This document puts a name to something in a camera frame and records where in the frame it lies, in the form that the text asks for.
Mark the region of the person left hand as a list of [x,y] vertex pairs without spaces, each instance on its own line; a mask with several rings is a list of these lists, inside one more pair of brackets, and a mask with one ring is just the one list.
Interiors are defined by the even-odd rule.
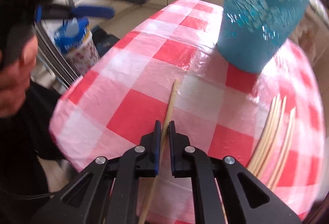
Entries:
[[22,107],[30,87],[30,74],[36,66],[38,40],[34,35],[24,46],[22,55],[1,70],[1,118],[13,116]]

